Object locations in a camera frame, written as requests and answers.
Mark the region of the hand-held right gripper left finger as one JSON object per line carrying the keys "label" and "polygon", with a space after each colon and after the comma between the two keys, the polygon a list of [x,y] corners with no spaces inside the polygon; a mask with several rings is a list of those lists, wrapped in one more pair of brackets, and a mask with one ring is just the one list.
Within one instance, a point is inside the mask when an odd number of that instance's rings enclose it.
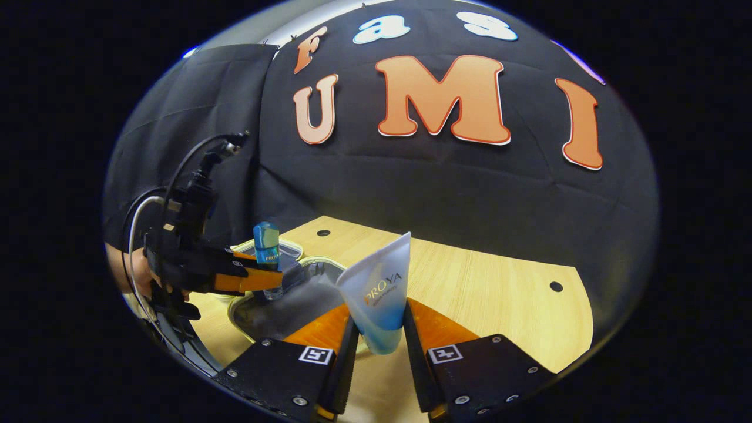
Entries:
{"label": "hand-held right gripper left finger", "polygon": [[286,338],[264,338],[213,378],[273,421],[335,422],[345,411],[359,329],[346,305]]}

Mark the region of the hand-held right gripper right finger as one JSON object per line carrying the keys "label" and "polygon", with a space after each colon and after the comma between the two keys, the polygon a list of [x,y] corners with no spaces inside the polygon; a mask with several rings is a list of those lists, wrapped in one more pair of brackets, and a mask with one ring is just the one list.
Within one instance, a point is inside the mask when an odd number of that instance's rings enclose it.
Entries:
{"label": "hand-held right gripper right finger", "polygon": [[417,401],[430,422],[497,422],[556,381],[502,334],[481,337],[414,299],[403,329]]}

